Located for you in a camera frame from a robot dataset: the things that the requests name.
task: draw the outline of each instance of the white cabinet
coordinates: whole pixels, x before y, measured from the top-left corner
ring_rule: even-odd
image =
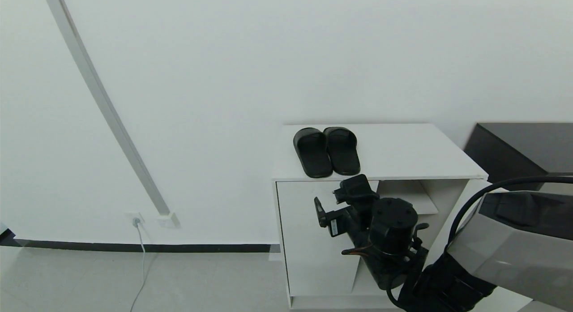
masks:
[[[481,189],[482,184],[468,182],[485,182],[487,173],[432,124],[312,127],[323,130],[328,126],[354,132],[361,173],[372,189],[382,197],[411,202],[419,222],[430,224],[419,233],[423,246],[431,249],[430,255],[439,255],[437,247],[443,250],[445,241],[436,238],[452,208],[463,204],[462,193],[469,197]],[[291,308],[395,308],[358,256],[340,254],[354,247],[348,236],[333,238],[319,226],[313,198],[318,197],[326,211],[342,208],[346,204],[337,205],[332,191],[348,177],[334,173],[312,179],[305,175],[292,143],[304,127],[282,128],[272,177]],[[434,241],[440,244],[431,248]]]

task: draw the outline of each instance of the label sticker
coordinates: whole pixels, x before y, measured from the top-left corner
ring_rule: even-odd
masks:
[[[330,228],[332,230],[332,236],[338,235],[338,226],[336,225],[336,219],[330,221]]]

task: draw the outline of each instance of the cable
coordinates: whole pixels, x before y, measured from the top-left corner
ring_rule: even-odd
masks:
[[[139,231],[139,224],[140,223],[141,223],[141,220],[139,220],[139,218],[133,218],[133,226],[135,226],[135,228],[137,228],[137,233],[139,234],[139,243],[141,244],[141,250],[143,251],[143,259],[141,260],[141,270],[143,272],[143,283],[141,284],[141,288],[139,288],[139,292],[137,292],[137,295],[135,296],[135,299],[133,300],[133,303],[131,304],[131,309],[129,310],[129,312],[133,312],[133,307],[135,306],[135,302],[137,301],[137,298],[139,297],[141,290],[143,290],[143,286],[145,286],[145,280],[147,279],[147,277],[145,277],[145,247],[143,247],[143,239],[141,238],[141,231]]]
[[[554,182],[554,183],[561,183],[561,184],[573,184],[573,177],[544,177],[544,176],[541,176],[541,177],[514,178],[514,179],[508,179],[508,180],[496,182],[490,186],[487,186],[487,187],[481,189],[477,193],[475,193],[473,196],[471,196],[471,198],[469,198],[469,200],[467,200],[467,202],[464,204],[462,209],[460,209],[460,212],[458,212],[458,214],[456,215],[456,218],[454,219],[454,222],[452,223],[452,227],[450,228],[450,234],[448,236],[448,244],[446,244],[446,248],[444,248],[444,251],[446,251],[446,249],[448,248],[448,245],[450,245],[450,243],[452,242],[452,240],[456,236],[458,226],[460,225],[460,222],[461,222],[462,218],[464,217],[464,214],[469,210],[469,208],[471,207],[472,204],[474,204],[474,202],[476,202],[477,200],[479,200],[481,198],[481,196],[483,196],[484,194],[491,192],[495,189],[503,188],[505,186],[530,184],[530,183],[545,183],[545,182]]]
[[[408,266],[403,267],[402,269],[400,269],[399,271],[397,271],[395,274],[393,274],[391,277],[389,277],[387,285],[386,285],[386,295],[388,295],[389,300],[392,302],[392,304],[394,304],[395,306],[397,306],[397,308],[401,308],[402,310],[406,310],[406,308],[409,308],[410,305],[403,305],[400,302],[398,302],[398,300],[393,296],[392,294],[392,283],[393,281],[399,277],[402,273],[408,271],[408,269],[410,269],[410,267],[413,265],[414,263],[410,263],[408,264]]]

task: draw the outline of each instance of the cabinet door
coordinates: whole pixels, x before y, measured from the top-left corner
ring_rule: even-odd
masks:
[[[354,245],[347,235],[332,238],[316,217],[314,197],[324,210],[343,208],[332,192],[337,181],[277,182],[278,209],[291,296],[350,295],[358,256],[343,256]],[[378,181],[370,182],[376,190]]]

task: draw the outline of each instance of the wall outlet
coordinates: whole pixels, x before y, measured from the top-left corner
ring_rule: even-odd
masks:
[[[125,216],[127,219],[129,219],[130,225],[133,225],[133,218],[139,218],[139,220],[141,220],[142,224],[145,222],[145,220],[143,220],[143,217],[141,216],[141,214],[139,212],[126,212]]]
[[[157,218],[157,223],[163,228],[171,228],[176,229],[181,227],[179,220],[174,212],[170,213],[167,216],[159,216]]]

